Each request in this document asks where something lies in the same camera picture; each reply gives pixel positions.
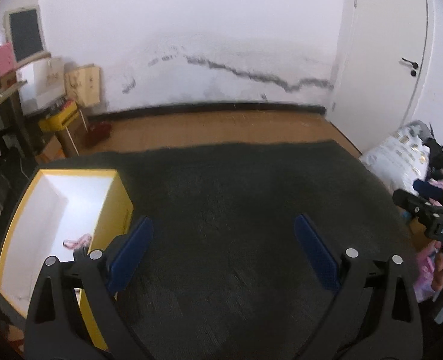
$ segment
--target white door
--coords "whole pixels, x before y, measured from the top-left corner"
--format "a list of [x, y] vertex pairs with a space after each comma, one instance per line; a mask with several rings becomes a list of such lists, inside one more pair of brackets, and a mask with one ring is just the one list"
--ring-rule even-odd
[[410, 105], [425, 49], [426, 0], [355, 0], [354, 6], [328, 118], [364, 152], [400, 127]]

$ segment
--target metal screw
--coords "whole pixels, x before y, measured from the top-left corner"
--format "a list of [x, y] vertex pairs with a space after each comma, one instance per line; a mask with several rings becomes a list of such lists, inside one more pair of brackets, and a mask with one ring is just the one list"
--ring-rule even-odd
[[45, 260], [45, 264], [47, 264], [47, 266], [52, 266], [55, 263], [56, 263], [56, 258], [54, 256], [50, 256]]
[[403, 258], [401, 258], [398, 254], [395, 254], [393, 257], [391, 257], [391, 259], [397, 265], [403, 263]]
[[353, 249], [353, 248], [349, 248], [345, 251], [346, 255], [348, 257], [351, 257], [352, 259], [356, 259], [358, 257], [358, 250], [357, 249]]
[[90, 253], [90, 258], [92, 260], [98, 260], [103, 255], [103, 252], [101, 250], [96, 249], [95, 251]]

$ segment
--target pink bag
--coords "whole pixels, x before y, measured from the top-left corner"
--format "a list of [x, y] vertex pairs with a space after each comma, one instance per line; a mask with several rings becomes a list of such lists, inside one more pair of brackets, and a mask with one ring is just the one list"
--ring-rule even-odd
[[0, 46], [0, 78], [5, 74], [14, 71], [14, 53], [11, 43], [5, 43]]
[[415, 290], [418, 303], [430, 299], [435, 294], [435, 291], [431, 288], [431, 282], [435, 272], [433, 259], [436, 253], [435, 241], [433, 241], [417, 254], [419, 276], [415, 284], [413, 284], [413, 289]]

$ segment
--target door frame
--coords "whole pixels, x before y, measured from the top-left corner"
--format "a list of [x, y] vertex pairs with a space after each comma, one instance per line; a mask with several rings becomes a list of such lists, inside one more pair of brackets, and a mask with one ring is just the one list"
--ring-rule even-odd
[[[331, 71], [331, 82], [334, 83], [331, 91], [326, 118], [331, 121], [331, 116], [336, 107], [336, 98], [343, 81], [343, 72], [348, 60], [348, 55], [352, 46], [353, 30], [357, 22], [356, 2], [357, 0], [344, 0], [342, 24], [340, 27], [340, 34], [338, 37], [337, 55], [335, 57], [335, 64]], [[421, 97], [422, 91], [425, 87], [426, 77], [429, 71], [430, 59], [433, 50], [433, 33], [435, 26], [434, 17], [434, 2], [433, 0], [426, 0], [426, 37], [425, 47], [420, 62], [420, 73], [415, 84], [415, 88], [408, 104], [408, 108], [400, 121], [400, 126], [412, 121], [415, 109], [417, 109], [418, 101]]]
[[418, 74], [417, 85], [413, 91], [412, 99], [405, 112], [401, 125], [412, 121], [415, 110], [425, 88], [426, 77], [430, 70], [430, 61], [433, 52], [433, 36], [435, 33], [435, 9], [434, 0], [426, 0], [426, 38], [425, 49], [423, 51], [422, 62], [420, 63], [420, 74]]

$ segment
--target wooden floor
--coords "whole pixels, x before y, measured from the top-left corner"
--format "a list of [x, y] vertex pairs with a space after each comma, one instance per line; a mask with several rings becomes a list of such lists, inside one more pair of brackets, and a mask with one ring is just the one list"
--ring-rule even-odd
[[216, 143], [302, 143], [335, 140], [353, 156], [357, 149], [323, 116], [287, 111], [199, 112], [113, 122], [112, 136], [94, 152], [141, 152]]

